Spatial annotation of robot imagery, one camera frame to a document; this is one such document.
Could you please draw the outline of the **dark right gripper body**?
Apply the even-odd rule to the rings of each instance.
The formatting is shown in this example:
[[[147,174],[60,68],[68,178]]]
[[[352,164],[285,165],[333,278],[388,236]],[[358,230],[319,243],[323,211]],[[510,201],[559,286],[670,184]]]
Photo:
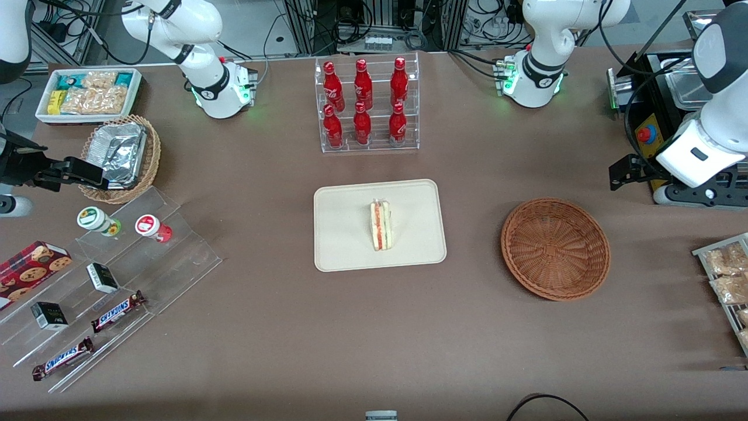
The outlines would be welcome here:
[[[49,189],[45,181],[37,179],[37,175],[50,166],[50,160],[44,154],[46,150],[46,146],[14,132],[2,132],[1,183]]]

